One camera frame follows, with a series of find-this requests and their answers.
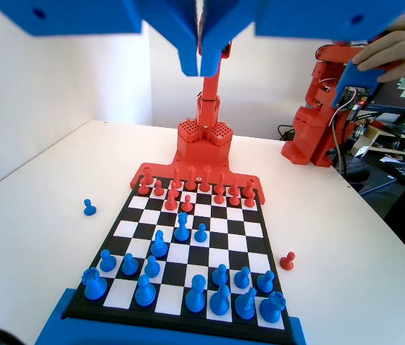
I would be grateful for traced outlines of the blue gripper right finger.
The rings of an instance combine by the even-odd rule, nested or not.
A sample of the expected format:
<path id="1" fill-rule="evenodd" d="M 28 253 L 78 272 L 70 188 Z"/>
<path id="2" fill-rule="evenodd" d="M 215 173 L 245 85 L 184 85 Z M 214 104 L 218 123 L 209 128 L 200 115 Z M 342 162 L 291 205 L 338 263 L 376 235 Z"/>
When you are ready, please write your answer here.
<path id="1" fill-rule="evenodd" d="M 252 23 L 257 36 L 357 41 L 375 37 L 404 10 L 405 0 L 205 1 L 200 74 L 216 74 L 222 49 Z"/>

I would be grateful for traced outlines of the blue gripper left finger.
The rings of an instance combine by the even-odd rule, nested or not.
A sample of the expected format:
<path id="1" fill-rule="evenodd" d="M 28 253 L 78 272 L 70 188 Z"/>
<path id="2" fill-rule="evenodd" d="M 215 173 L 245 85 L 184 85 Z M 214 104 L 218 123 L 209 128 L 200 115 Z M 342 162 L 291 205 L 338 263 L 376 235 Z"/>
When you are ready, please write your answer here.
<path id="1" fill-rule="evenodd" d="M 145 21 L 177 49 L 183 74 L 198 75 L 195 1 L 0 0 L 0 12 L 36 37 L 138 34 Z"/>

